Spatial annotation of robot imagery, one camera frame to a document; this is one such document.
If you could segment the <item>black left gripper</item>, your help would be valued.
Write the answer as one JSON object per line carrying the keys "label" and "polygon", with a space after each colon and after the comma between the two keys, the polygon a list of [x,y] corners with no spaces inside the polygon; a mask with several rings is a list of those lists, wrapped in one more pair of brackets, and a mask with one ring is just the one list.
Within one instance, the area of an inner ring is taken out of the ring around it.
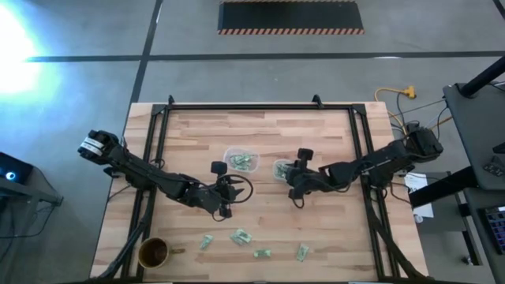
{"label": "black left gripper", "polygon": [[[214,161],[211,163],[211,172],[217,175],[214,184],[208,187],[208,197],[210,200],[206,204],[206,211],[213,215],[218,212],[223,219],[232,217],[230,205],[232,196],[230,193],[231,185],[243,183],[243,179],[233,179],[227,175],[227,164],[225,162]],[[242,193],[244,189],[234,189],[233,198]]]}

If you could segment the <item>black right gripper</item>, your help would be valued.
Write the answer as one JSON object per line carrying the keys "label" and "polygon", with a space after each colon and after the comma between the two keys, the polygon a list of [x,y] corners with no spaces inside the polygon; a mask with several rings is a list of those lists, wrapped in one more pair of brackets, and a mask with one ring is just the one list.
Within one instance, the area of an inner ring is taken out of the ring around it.
{"label": "black right gripper", "polygon": [[313,157],[313,150],[299,148],[297,159],[292,166],[284,166],[287,173],[286,182],[291,186],[288,192],[290,199],[302,199],[313,191],[329,192],[330,185],[320,172],[310,170],[308,161]]}

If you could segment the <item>small clear plastic container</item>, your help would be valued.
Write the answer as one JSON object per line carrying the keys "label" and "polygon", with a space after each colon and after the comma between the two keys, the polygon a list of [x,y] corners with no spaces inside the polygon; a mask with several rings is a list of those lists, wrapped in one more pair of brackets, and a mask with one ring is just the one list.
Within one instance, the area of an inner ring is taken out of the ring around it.
{"label": "small clear plastic container", "polygon": [[278,168],[277,168],[277,164],[278,163],[288,163],[289,166],[292,166],[294,164],[294,161],[291,161],[289,159],[278,159],[278,160],[275,160],[274,164],[273,164],[273,176],[275,179],[277,180],[280,180],[280,181],[285,181],[285,180],[281,180],[281,179],[278,179],[275,174],[279,171]]}

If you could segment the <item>large clear plastic container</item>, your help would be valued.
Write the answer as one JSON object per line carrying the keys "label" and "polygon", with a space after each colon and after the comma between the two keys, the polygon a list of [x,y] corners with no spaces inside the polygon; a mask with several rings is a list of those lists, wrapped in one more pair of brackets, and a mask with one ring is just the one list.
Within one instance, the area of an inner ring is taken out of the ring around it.
{"label": "large clear plastic container", "polygon": [[[250,171],[242,171],[242,170],[236,170],[235,167],[236,165],[233,165],[230,161],[230,157],[232,155],[243,155],[243,154],[249,154],[253,155],[254,158],[251,162],[251,170]],[[223,162],[225,162],[228,165],[228,168],[230,170],[235,170],[238,172],[242,173],[253,173],[259,168],[260,165],[260,154],[257,151],[248,149],[248,148],[239,148],[239,147],[231,147],[228,148],[225,153],[223,154]]]}

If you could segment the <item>white paper sheet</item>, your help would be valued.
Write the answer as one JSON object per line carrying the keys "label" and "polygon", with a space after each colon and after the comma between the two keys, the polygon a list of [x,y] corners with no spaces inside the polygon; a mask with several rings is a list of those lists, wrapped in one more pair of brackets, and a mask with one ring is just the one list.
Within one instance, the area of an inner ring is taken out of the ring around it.
{"label": "white paper sheet", "polygon": [[[404,178],[405,185],[407,186],[409,198],[418,189],[424,188],[428,185],[428,180],[425,174],[407,174]],[[416,207],[413,209],[414,215],[422,216],[423,219],[430,219],[434,217],[433,209],[431,204],[426,204],[421,207]]]}

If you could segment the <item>black desk leg bar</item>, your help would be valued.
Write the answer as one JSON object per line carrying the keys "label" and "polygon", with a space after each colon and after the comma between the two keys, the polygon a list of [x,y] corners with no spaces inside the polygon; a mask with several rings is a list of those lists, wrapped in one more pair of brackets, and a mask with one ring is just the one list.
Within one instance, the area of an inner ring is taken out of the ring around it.
{"label": "black desk leg bar", "polygon": [[430,204],[444,197],[454,195],[467,188],[479,188],[477,178],[471,166],[450,174],[444,178],[433,178],[433,183],[410,194],[412,208]]}

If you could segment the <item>black hazard-striped floor mat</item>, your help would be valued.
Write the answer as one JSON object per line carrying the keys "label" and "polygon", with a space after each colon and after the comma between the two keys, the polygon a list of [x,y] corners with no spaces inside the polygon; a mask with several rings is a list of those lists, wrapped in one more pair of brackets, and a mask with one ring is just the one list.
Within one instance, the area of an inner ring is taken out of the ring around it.
{"label": "black hazard-striped floor mat", "polygon": [[355,0],[223,0],[221,36],[363,35]]}

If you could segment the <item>gray desk top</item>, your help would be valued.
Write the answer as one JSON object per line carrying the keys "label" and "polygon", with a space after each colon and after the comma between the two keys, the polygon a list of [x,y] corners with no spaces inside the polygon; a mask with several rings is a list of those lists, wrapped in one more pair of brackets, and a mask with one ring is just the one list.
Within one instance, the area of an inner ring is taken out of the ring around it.
{"label": "gray desk top", "polygon": [[505,190],[505,171],[497,177],[484,169],[493,157],[505,165],[505,154],[493,151],[505,143],[505,92],[488,85],[466,98],[461,88],[448,85],[443,93],[477,182],[482,189]]}

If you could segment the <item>black controller on desk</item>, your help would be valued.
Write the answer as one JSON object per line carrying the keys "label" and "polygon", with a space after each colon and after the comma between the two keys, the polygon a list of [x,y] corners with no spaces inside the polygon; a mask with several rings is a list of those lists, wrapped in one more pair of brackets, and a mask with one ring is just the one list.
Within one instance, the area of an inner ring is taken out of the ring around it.
{"label": "black controller on desk", "polygon": [[496,155],[492,156],[491,160],[483,165],[483,169],[496,177],[505,175],[505,163]]}

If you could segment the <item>black keyboard with lit keys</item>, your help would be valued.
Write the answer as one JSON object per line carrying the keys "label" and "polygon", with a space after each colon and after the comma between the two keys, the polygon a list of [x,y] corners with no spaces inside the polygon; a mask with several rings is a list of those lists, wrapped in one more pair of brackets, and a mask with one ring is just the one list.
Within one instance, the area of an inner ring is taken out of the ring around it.
{"label": "black keyboard with lit keys", "polygon": [[479,215],[496,253],[505,255],[505,205],[482,208]]}

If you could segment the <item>black round pole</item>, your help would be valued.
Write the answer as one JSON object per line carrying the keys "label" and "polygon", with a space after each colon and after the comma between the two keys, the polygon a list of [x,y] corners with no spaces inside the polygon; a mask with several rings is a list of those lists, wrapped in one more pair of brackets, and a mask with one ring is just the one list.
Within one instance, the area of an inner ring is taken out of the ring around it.
{"label": "black round pole", "polygon": [[466,98],[474,98],[478,91],[505,73],[505,56],[479,73],[470,82],[459,87],[459,93]]}

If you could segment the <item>black device with blue light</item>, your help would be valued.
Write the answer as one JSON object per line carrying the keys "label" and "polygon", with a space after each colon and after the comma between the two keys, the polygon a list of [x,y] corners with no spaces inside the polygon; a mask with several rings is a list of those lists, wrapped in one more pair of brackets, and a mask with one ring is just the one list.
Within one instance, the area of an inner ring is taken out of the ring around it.
{"label": "black device with blue light", "polygon": [[33,165],[0,152],[0,178],[25,185],[32,170]]}

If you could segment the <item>black aluminium table frame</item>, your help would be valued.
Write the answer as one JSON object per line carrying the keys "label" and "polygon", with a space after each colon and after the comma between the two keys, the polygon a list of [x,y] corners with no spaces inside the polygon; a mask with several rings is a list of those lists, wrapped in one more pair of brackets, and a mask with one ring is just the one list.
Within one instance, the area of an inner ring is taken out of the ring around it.
{"label": "black aluminium table frame", "polygon": [[[164,170],[211,183],[211,163],[228,148],[260,154],[259,168],[245,175],[231,218],[221,220],[169,200],[154,190],[128,189],[124,178],[111,185],[90,275],[112,263],[112,282],[192,284],[210,282],[389,282],[428,281],[427,267],[406,189],[399,180],[389,195],[358,178],[345,192],[315,192],[297,206],[288,185],[273,176],[278,159],[294,159],[299,148],[314,152],[312,166],[352,161],[392,140],[383,103],[136,103],[122,132],[128,149]],[[230,235],[243,229],[249,243]],[[205,249],[206,234],[214,240]],[[139,265],[143,241],[160,237],[174,248],[168,264]],[[303,262],[300,244],[309,247]],[[270,249],[270,258],[253,253]]]}

